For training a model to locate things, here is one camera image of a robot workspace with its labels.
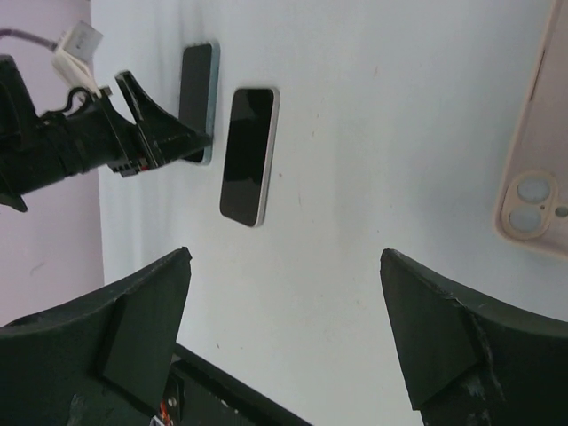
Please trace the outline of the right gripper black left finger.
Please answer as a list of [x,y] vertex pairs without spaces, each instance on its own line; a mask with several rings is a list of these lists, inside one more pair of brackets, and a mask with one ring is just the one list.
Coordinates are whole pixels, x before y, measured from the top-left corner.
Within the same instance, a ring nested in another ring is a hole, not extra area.
[[157,415],[185,309],[191,255],[1,328],[3,425],[147,425]]

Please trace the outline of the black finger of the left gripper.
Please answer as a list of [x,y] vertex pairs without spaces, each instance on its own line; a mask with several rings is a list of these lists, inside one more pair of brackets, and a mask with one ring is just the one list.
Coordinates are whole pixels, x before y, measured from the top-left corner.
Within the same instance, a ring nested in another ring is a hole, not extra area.
[[165,166],[212,145],[210,136],[184,125],[158,106],[130,71],[117,74],[115,80],[132,114],[132,124],[150,167]]

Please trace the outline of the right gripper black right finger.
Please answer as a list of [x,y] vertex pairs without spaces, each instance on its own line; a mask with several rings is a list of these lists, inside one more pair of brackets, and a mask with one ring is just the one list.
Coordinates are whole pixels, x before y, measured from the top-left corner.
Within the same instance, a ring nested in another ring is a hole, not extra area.
[[381,283],[413,410],[426,425],[565,425],[567,324],[387,248]]

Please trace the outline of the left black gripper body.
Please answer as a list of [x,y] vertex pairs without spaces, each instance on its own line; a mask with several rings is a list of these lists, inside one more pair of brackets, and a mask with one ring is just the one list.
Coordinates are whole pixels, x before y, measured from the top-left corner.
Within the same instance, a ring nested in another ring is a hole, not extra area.
[[117,113],[110,101],[108,86],[92,95],[92,166],[106,165],[123,178],[150,170],[148,159],[135,126]]

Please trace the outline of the black phone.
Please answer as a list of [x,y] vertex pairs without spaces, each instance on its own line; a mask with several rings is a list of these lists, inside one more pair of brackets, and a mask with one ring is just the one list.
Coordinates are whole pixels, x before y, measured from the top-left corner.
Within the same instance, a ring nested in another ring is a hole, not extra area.
[[264,221],[279,107],[274,87],[242,87],[233,94],[219,210],[247,227]]

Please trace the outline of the beige silicone phone case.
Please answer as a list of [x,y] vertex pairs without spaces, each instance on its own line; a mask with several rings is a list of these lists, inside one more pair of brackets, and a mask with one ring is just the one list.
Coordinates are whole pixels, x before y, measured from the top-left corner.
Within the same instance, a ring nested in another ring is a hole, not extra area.
[[505,240],[567,256],[567,3],[550,7],[493,213]]

